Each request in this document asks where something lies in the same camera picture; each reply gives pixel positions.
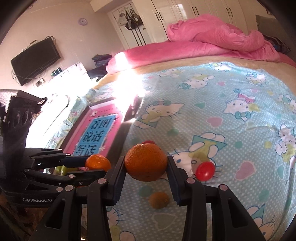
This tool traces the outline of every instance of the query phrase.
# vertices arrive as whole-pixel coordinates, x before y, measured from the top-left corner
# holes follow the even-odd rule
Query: beige mattress edge
[[[181,66],[193,66],[200,65],[209,62],[221,62],[221,61],[229,61],[234,63],[237,66],[246,67],[250,69],[264,69],[269,74],[279,78],[282,80],[290,90],[296,95],[296,68],[291,65],[285,63],[271,63],[266,61],[255,61],[249,59],[241,59],[241,58],[232,58],[232,57],[222,57],[222,56],[203,56],[196,58],[185,58],[179,60],[172,60],[162,63],[150,64],[147,66],[142,66],[133,69],[132,71],[136,74],[146,74],[151,72],[156,72],[160,70],[165,70],[169,68],[176,68]],[[99,89],[100,87],[117,80],[117,77],[127,71],[124,70],[118,72],[116,74],[107,74],[104,76],[98,84],[94,87],[94,89]]]

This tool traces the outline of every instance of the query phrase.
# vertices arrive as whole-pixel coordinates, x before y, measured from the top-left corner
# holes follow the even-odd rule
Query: door
[[[133,4],[140,13],[151,41],[164,42],[168,40],[165,28],[152,1],[133,0]]]
[[[175,11],[174,5],[171,0],[152,0],[160,21],[163,23],[165,30],[171,23],[176,23],[180,18],[180,15]]]
[[[232,19],[232,24],[241,29],[245,34],[248,34],[248,28],[244,13],[238,0],[225,0],[228,6],[229,14]]]
[[[210,0],[191,0],[193,9],[197,16],[201,14],[212,14],[211,9],[207,4],[208,1]]]
[[[211,10],[212,12],[214,12],[214,14],[212,15],[217,16],[225,23],[232,24],[230,11],[224,0],[207,0],[207,1],[210,1],[212,3],[213,8]]]
[[[116,26],[117,32],[119,33],[121,40],[126,49],[143,46],[151,43],[148,32],[144,25],[136,26],[133,29],[126,28],[126,25],[122,25],[121,22],[125,23],[127,18],[135,17],[138,20],[139,13],[133,3],[127,4],[112,12],[115,19],[113,23]]]
[[[172,3],[174,4],[175,8],[178,9],[178,11],[180,12],[181,19],[183,21],[197,17],[191,2],[189,3],[187,0],[172,0]]]

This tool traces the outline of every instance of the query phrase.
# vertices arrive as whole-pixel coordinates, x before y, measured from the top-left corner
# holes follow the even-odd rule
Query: polka dot pattern
[[[231,66],[230,72],[219,72],[211,65],[204,64],[180,67],[172,70],[171,75],[160,76],[160,72],[141,75],[139,78],[143,88],[149,91],[136,118],[146,113],[146,106],[161,99],[182,103],[184,106],[171,117],[161,117],[156,127],[140,129],[132,125],[122,155],[135,143],[145,140],[153,140],[166,153],[174,154],[188,151],[194,135],[212,132],[224,136],[227,145],[212,158],[216,163],[215,178],[205,184],[214,187],[226,184],[246,209],[264,205],[262,225],[273,222],[274,229],[269,230],[272,232],[271,240],[278,240],[296,213],[296,201],[292,195],[296,191],[295,171],[290,170],[288,163],[283,162],[283,158],[274,148],[281,140],[278,132],[282,124],[294,130],[295,114],[279,101],[279,95],[289,95],[292,99],[295,99],[295,96],[284,83],[264,70],[226,64]],[[266,81],[262,84],[249,82],[246,76],[254,72],[264,74]],[[215,78],[208,80],[207,85],[199,89],[180,87],[196,74],[213,75]],[[101,94],[106,93],[113,85],[114,83],[110,83],[102,87]],[[238,98],[238,93],[247,96],[250,102],[254,100],[257,105],[252,107],[253,111],[250,111],[250,116],[245,121],[239,116],[224,113],[227,104]],[[206,123],[211,117],[222,118],[221,125],[212,126]],[[255,173],[246,179],[237,180],[235,174],[244,161],[254,164]],[[145,185],[150,186],[154,192],[167,193],[171,198],[168,207],[161,210],[152,209],[147,195],[139,195],[139,190]],[[115,209],[121,210],[121,219],[125,220],[119,222],[120,227],[132,232],[136,240],[182,239],[186,207],[176,205],[165,179],[147,184],[127,175]],[[152,218],[156,213],[173,215],[176,218],[168,227],[159,230]],[[207,206],[207,216],[207,237],[211,240],[210,206]]]

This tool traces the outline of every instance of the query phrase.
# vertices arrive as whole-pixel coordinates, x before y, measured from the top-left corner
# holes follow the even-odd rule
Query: pink comforter
[[[135,47],[115,55],[108,63],[108,73],[209,55],[285,62],[296,67],[288,56],[277,53],[259,31],[251,30],[245,35],[237,27],[208,14],[169,25],[167,35],[166,42]]]

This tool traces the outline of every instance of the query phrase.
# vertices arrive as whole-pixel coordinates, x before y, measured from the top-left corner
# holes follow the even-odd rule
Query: pillow
[[[272,44],[277,52],[288,53],[291,49],[284,44],[279,38],[263,35],[264,39]]]

